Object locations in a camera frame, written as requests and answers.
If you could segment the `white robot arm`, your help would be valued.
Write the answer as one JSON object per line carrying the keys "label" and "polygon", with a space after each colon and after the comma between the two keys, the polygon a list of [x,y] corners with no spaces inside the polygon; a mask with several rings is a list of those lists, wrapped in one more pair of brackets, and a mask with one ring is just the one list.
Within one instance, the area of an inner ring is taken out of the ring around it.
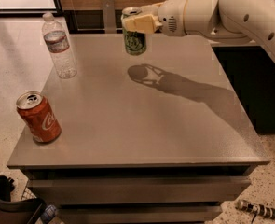
{"label": "white robot arm", "polygon": [[130,32],[200,35],[226,44],[254,41],[275,63],[275,0],[166,0],[122,20]]}

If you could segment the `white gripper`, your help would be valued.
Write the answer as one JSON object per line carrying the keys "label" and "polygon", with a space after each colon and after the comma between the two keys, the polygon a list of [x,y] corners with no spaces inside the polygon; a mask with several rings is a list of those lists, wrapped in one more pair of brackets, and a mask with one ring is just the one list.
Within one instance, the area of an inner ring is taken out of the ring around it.
{"label": "white gripper", "polygon": [[143,14],[124,18],[122,25],[127,31],[141,34],[153,34],[160,28],[167,36],[185,36],[184,17],[187,2],[188,0],[167,0],[141,6]]}

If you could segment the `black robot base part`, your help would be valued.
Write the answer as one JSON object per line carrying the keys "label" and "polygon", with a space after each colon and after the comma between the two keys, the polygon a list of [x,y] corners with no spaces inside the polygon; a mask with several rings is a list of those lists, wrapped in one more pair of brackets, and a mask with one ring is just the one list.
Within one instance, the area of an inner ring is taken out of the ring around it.
{"label": "black robot base part", "polygon": [[0,224],[35,224],[46,209],[40,198],[11,201],[12,181],[0,175]]}

